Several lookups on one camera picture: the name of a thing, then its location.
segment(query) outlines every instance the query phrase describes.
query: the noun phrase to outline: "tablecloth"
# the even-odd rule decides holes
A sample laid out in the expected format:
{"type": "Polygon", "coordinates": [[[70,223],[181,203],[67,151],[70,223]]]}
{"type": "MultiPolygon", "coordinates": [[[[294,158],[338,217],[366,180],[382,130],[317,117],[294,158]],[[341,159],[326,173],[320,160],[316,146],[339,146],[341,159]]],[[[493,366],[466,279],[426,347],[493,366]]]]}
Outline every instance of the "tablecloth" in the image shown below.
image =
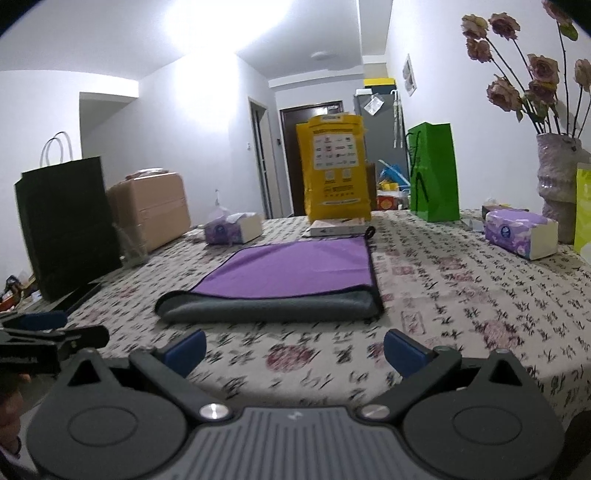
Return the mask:
{"type": "MultiPolygon", "coordinates": [[[[374,212],[372,256],[387,312],[365,322],[203,324],[208,350],[189,379],[233,406],[366,403],[400,381],[383,338],[399,328],[428,347],[464,356],[508,348],[566,427],[591,409],[591,267],[570,247],[529,262],[488,244],[461,222],[427,223],[411,212],[374,212]]],[[[249,245],[294,241],[306,218],[269,220],[249,245]]],[[[189,326],[164,325],[160,295],[193,287],[241,247],[185,239],[149,262],[105,279],[71,326],[105,325],[104,356],[163,346],[189,326]]]]}

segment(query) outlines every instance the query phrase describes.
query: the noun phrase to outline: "person's hand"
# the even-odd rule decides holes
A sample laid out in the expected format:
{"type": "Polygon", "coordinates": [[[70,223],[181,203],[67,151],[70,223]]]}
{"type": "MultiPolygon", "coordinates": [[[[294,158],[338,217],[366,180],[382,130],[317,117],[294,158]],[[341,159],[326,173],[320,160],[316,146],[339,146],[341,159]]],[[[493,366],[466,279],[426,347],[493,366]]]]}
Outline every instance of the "person's hand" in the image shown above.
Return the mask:
{"type": "MultiPolygon", "coordinates": [[[[19,375],[17,381],[7,381],[5,378],[2,380],[3,383],[18,385],[19,381],[30,382],[31,377],[29,375],[19,375]]],[[[0,446],[15,455],[20,449],[18,432],[21,430],[22,405],[22,395],[18,387],[10,394],[0,393],[0,446]]]]}

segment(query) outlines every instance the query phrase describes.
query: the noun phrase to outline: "brown door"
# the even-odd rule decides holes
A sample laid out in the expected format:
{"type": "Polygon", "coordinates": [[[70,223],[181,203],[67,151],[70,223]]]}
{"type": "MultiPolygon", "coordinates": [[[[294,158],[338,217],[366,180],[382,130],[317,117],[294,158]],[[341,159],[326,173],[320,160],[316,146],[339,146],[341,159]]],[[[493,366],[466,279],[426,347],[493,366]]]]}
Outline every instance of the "brown door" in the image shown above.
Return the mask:
{"type": "Polygon", "coordinates": [[[283,141],[285,142],[287,171],[290,176],[291,200],[294,204],[295,216],[306,214],[304,210],[304,174],[301,168],[300,146],[297,142],[296,125],[303,124],[317,115],[342,112],[342,101],[298,106],[281,110],[283,141]]]}

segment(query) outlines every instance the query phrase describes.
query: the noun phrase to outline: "refrigerator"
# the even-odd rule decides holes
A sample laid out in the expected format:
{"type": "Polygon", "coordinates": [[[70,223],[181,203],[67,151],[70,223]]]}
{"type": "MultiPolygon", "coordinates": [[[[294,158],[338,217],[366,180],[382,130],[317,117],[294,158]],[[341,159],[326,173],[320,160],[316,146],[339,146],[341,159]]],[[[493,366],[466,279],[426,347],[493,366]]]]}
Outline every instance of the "refrigerator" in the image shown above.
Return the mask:
{"type": "Polygon", "coordinates": [[[378,160],[384,160],[390,165],[397,165],[407,179],[408,156],[404,141],[404,121],[402,120],[402,107],[395,107],[395,95],[380,95],[384,101],[380,109],[371,115],[364,107],[372,99],[372,95],[358,95],[353,98],[355,114],[363,117],[365,127],[365,154],[367,161],[375,164],[376,179],[384,166],[378,160]]]}

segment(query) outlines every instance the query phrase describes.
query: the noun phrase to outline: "green bag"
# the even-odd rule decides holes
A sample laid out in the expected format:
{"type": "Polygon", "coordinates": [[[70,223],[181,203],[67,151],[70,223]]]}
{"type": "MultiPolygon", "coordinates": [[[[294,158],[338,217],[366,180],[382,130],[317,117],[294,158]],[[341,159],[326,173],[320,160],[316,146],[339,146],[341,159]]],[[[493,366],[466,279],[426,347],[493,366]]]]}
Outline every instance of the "green bag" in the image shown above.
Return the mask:
{"type": "Polygon", "coordinates": [[[460,219],[456,157],[450,124],[409,129],[410,209],[427,222],[460,219]]]}

